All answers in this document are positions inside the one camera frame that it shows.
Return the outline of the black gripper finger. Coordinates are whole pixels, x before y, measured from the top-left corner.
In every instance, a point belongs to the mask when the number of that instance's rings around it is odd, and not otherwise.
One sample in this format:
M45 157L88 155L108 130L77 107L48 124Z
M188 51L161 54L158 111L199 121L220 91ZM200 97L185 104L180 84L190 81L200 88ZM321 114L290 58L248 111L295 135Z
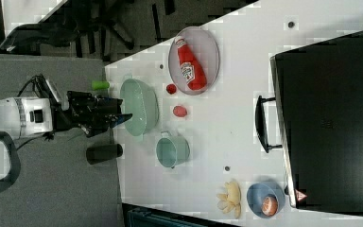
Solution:
M127 114L120 114L118 116L115 116L110 123L110 127L114 128L120 124L123 124L125 122L127 122L128 120L130 120L132 118L132 114L131 113L127 113Z
M107 102L107 107L108 107L108 114L113 114L113 115L119 115L122 113L121 110L121 105L123 103L122 99L118 99L118 98L110 98Z

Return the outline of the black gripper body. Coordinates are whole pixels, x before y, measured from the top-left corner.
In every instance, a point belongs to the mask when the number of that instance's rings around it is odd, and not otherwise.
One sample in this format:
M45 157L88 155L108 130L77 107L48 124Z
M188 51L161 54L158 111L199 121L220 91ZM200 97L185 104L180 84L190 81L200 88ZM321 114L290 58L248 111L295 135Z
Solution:
M86 137L106 132L111 120L117 116L107 113L107 102L112 97L93 96L91 93L68 91L68 109L53 109L53 131L69 131L80 128Z

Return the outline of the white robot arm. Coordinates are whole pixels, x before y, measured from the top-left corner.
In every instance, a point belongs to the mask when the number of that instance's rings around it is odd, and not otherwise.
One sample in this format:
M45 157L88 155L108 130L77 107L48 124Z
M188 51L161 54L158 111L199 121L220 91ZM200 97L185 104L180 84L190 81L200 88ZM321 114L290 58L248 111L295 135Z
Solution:
M69 91L66 99L66 109L53 96L0 99L0 143L8 152L10 164L9 172L0 179L0 193L9 189L20 175L16 140L51 138L59 131L73 128L82 129L90 138L132 119L130 113L122 112L123 101L119 98Z

